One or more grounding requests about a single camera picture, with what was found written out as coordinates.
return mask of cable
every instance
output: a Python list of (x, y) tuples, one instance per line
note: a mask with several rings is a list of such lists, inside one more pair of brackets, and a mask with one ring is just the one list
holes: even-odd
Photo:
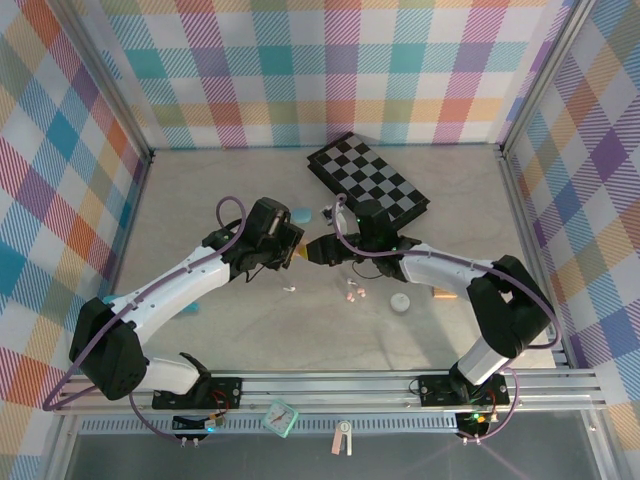
[[(115, 323), (120, 320), (122, 317), (124, 317), (127, 313), (129, 313), (131, 310), (133, 310), (134, 306), (138, 303), (140, 303), (141, 301), (143, 301), (149, 294), (151, 294), (152, 292), (154, 292), (155, 290), (157, 290), (158, 288), (162, 287), (163, 285), (167, 284), (168, 282), (170, 282), (171, 280), (173, 280), (174, 278), (177, 278), (185, 273), (189, 273), (190, 271), (192, 271), (193, 269), (199, 267), (200, 265), (202, 265), (203, 263), (206, 263), (210, 260), (213, 260), (214, 258), (217, 258), (219, 256), (221, 256), (223, 253), (225, 253), (226, 251), (228, 251), (231, 247), (233, 247), (236, 242), (240, 239), (240, 236), (242, 235), (242, 232), (244, 231), (246, 224), (247, 224), (247, 212), (246, 209), (244, 207), (244, 205), (242, 204), (242, 202), (234, 196), (226, 196), (224, 198), (222, 198), (219, 202), (218, 205), (216, 205), (216, 218), (218, 219), (218, 222), (222, 225), (222, 220), (220, 218), (220, 207), (228, 201), (232, 201), (234, 202), (236, 205), (238, 205), (238, 207), (240, 208), (240, 213), (241, 213), (241, 219), (240, 219), (240, 226), (238, 227), (238, 231), (236, 232), (236, 234), (233, 236), (233, 238), (231, 238), (231, 240), (229, 241), (229, 243), (227, 243), (226, 245), (224, 245), (222, 248), (220, 248), (219, 250), (216, 250), (215, 252), (213, 252), (210, 255), (207, 255), (205, 257), (202, 257), (199, 260), (196, 260), (190, 264), (188, 264), (186, 267), (182, 267), (179, 268), (173, 272), (171, 272), (170, 274), (159, 278), (158, 280), (156, 280), (154, 283), (152, 283), (151, 285), (149, 285), (145, 290), (143, 290), (139, 295), (137, 295), (133, 301), (131, 303), (128, 303), (127, 305), (125, 305), (122, 310), (120, 310), (118, 313), (116, 313), (113, 318), (111, 320), (109, 320), (100, 330), (98, 330), (98, 332), (93, 336), (93, 338), (89, 341), (89, 343), (87, 344), (87, 346), (84, 348), (84, 350), (82, 350), (82, 352), (80, 352), (80, 354), (78, 355), (78, 357), (75, 359), (75, 361), (73, 362), (73, 364), (69, 367), (69, 370), (67, 370), (67, 372), (62, 376), (62, 378), (60, 379), (60, 381), (58, 381), (58, 383), (56, 384), (55, 387), (53, 387), (53, 389), (51, 390), (51, 392), (49, 393), (49, 395), (47, 395), (47, 398), (45, 398), (43, 404), (42, 404), (42, 409), (45, 412), (50, 412), (52, 410), (56, 410), (58, 408), (63, 407), (64, 405), (76, 400), (77, 398), (82, 397), (83, 395), (86, 395), (94, 390), (97, 389), (96, 386), (93, 387), (89, 387), (84, 389), (81, 392), (78, 392), (68, 398), (65, 398), (64, 400), (61, 400), (55, 404), (52, 405), (52, 402), (54, 400), (54, 398), (56, 398), (58, 396), (58, 394), (60, 393), (60, 391), (62, 390), (62, 387), (64, 387), (64, 385), (69, 381), (69, 379), (71, 378), (71, 376), (73, 375), (73, 373), (80, 367), (80, 365), (82, 364), (82, 362), (84, 362), (84, 360), (87, 358), (87, 356), (89, 355), (89, 353), (91, 352), (91, 350), (93, 350), (95, 348), (95, 346), (98, 344), (98, 342), (102, 339), (102, 337), (109, 331), (109, 329), (115, 325)], [(131, 408), (133, 409), (134, 413), (136, 414), (136, 416), (140, 419), (140, 421), (152, 432), (154, 432), (155, 434), (157, 434), (160, 437), (163, 438), (167, 438), (167, 439), (171, 439), (172, 441), (177, 440), (178, 442), (181, 442), (180, 440), (178, 440), (176, 437), (174, 437), (173, 435), (170, 435), (168, 433), (164, 433), (161, 432), (160, 430), (158, 430), (157, 428), (155, 428), (153, 425), (151, 425), (151, 423), (149, 423), (140, 413), (140, 411), (138, 410), (138, 408), (136, 407), (134, 401), (133, 401), (133, 396), (132, 394), (129, 394), (129, 403), (131, 404)]]
[(249, 272), (247, 272), (247, 279), (245, 280), (245, 282), (244, 282), (244, 283), (249, 283), (249, 282), (251, 282), (254, 278), (256, 278), (256, 276), (257, 276), (257, 275), (262, 271), (262, 269), (263, 269), (264, 267), (265, 267), (264, 265), (263, 265), (263, 266), (261, 266), (261, 267), (258, 269), (258, 271), (257, 271), (256, 273), (254, 273), (254, 274), (251, 276), (251, 278), (249, 278)]
[[(513, 414), (516, 411), (516, 406), (518, 405), (518, 402), (520, 401), (520, 380), (518, 379), (518, 376), (516, 375), (516, 372), (510, 368), (510, 367), (506, 367), (503, 368), (502, 371), (500, 373), (504, 373), (504, 372), (508, 372), (511, 374), (511, 376), (513, 377), (513, 383), (515, 383), (516, 386), (516, 391), (513, 395), (513, 401), (511, 402), (511, 407), (509, 407), (509, 411), (507, 412), (507, 416), (504, 418), (504, 420), (500, 423), (500, 425), (498, 425), (496, 427), (496, 429), (490, 433), (487, 433), (479, 438), (477, 438), (477, 440), (484, 440), (487, 438), (491, 438), (494, 435), (498, 434), (498, 432), (500, 432), (504, 427), (507, 426), (507, 423), (509, 423), (509, 420), (511, 420), (511, 417), (513, 417)], [(471, 438), (476, 440), (476, 437), (469, 435), (468, 433), (462, 432), (460, 431), (459, 433), (461, 433), (462, 435), (464, 435), (467, 438)]]
[(353, 270), (355, 274), (358, 275), (360, 278), (364, 278), (365, 280), (375, 280), (376, 278), (384, 277), (382, 273), (380, 275), (376, 275), (375, 277), (365, 277), (364, 275), (362, 275), (360, 272), (356, 270), (356, 263), (357, 263), (357, 260), (354, 260), (351, 263), (351, 270)]
[[(347, 196), (344, 193), (341, 193), (336, 196), (336, 202), (333, 205), (334, 218), (335, 218), (335, 215), (337, 215), (338, 208), (341, 207), (346, 202), (346, 200), (347, 200)], [(501, 272), (500, 270), (497, 270), (495, 268), (485, 267), (484, 265), (473, 263), (472, 261), (466, 260), (464, 258), (454, 257), (452, 255), (448, 255), (442, 252), (433, 252), (433, 251), (424, 251), (424, 250), (396, 250), (396, 251), (386, 251), (386, 252), (365, 252), (364, 250), (360, 250), (359, 248), (356, 248), (353, 245), (351, 245), (349, 242), (347, 242), (347, 239), (344, 238), (344, 235), (340, 231), (338, 222), (333, 222), (333, 229), (336, 233), (336, 236), (345, 247), (347, 247), (356, 255), (360, 255), (363, 257), (380, 258), (380, 257), (391, 257), (394, 255), (417, 255), (417, 256), (425, 256), (425, 257), (435, 257), (435, 258), (441, 258), (443, 260), (447, 260), (449, 262), (452, 262), (458, 265), (462, 265), (464, 267), (477, 268), (478, 270), (481, 270), (483, 272), (491, 273), (492, 275), (495, 275), (496, 277), (502, 280), (505, 280), (506, 282), (509, 282), (511, 285), (518, 288), (521, 292), (523, 292), (525, 295), (531, 298), (531, 300), (533, 300), (534, 303), (538, 305), (538, 307), (540, 307), (540, 309), (544, 312), (544, 314), (547, 317), (549, 317), (549, 320), (551, 320), (551, 323), (553, 324), (553, 327), (556, 330), (556, 338), (554, 338), (551, 342), (544, 345), (530, 345), (528, 347), (530, 350), (545, 350), (547, 348), (553, 348), (556, 345), (559, 345), (560, 342), (562, 341), (562, 331), (560, 328), (560, 322), (558, 321), (558, 318), (553, 313), (553, 310), (551, 310), (551, 308), (547, 305), (547, 303), (544, 300), (542, 300), (538, 295), (536, 295), (536, 293), (533, 290), (531, 290), (529, 287), (523, 284), (520, 280), (513, 278), (511, 275)]]
[[(225, 402), (224, 412), (220, 409), (220, 399), (218, 398), (218, 395), (220, 395), (221, 397), (224, 397), (224, 402)], [(224, 417), (224, 414), (229, 411), (229, 407), (230, 407), (229, 398), (221, 390), (214, 390), (213, 392), (211, 392), (211, 396), (216, 401), (216, 405), (218, 406), (218, 416), (220, 416), (222, 418), (223, 422), (226, 422), (227, 420)]]
[(413, 380), (411, 380), (411, 383), (409, 384), (409, 393), (413, 394), (413, 395), (417, 395), (418, 397), (420, 396), (419, 392), (416, 392), (414, 389), (411, 388), (411, 385), (413, 385), (413, 382), (417, 382), (418, 379), (414, 378)]

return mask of black and white checkerboard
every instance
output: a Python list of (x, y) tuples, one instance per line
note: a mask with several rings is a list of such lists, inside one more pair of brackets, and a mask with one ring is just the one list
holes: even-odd
[(374, 198), (399, 230), (427, 210), (429, 200), (351, 132), (307, 158), (309, 169), (333, 193), (347, 195), (352, 211)]

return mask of teal clock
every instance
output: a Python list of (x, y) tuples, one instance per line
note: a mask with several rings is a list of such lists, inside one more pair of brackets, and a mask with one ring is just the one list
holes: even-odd
[(298, 412), (293, 407), (276, 400), (262, 418), (262, 424), (276, 435), (286, 438), (297, 419)]

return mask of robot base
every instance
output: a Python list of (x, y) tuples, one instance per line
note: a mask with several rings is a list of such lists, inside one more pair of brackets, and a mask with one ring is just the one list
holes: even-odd
[(202, 378), (186, 395), (166, 391), (153, 394), (154, 410), (236, 410), (242, 397), (242, 379)]
[(419, 376), (418, 389), (420, 393), (420, 404), (423, 407), (470, 404), (476, 407), (491, 407), (493, 406), (493, 397), (495, 396), (496, 405), (509, 405), (507, 383), (502, 375), (492, 375), (484, 385), (478, 387), (478, 392), (472, 395), (470, 401), (467, 402), (452, 390), (450, 379), (451, 377), (449, 375)]

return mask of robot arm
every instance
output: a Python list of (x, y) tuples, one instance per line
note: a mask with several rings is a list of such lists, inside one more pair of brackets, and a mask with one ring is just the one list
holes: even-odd
[[(446, 254), (412, 238), (399, 236), (387, 212), (376, 200), (367, 200), (354, 210), (360, 233), (346, 235), (348, 243), (365, 252), (399, 251), (402, 254), (372, 258), (378, 270), (402, 282), (422, 283), (456, 293), (471, 302), (482, 336), (451, 368), (449, 383), (462, 401), (509, 361), (516, 358), (549, 325), (550, 319), (525, 293), (487, 270), (499, 271), (528, 287), (550, 306), (522, 263), (511, 256), (492, 262)], [(338, 265), (364, 261), (335, 234), (320, 237), (306, 246), (309, 261)], [(503, 294), (510, 293), (506, 300)]]
[(290, 218), (287, 207), (262, 198), (249, 213), (238, 241), (222, 255), (213, 254), (231, 241), (232, 230), (240, 221), (212, 232), (184, 261), (139, 290), (108, 305), (98, 298), (89, 300), (80, 309), (69, 358), (75, 361), (93, 336), (121, 314), (80, 365), (108, 399), (117, 400), (139, 389), (207, 395), (210, 374), (191, 355), (180, 354), (191, 365), (148, 360), (142, 346), (185, 306), (258, 264), (273, 270), (288, 268), (304, 233), (290, 224)]

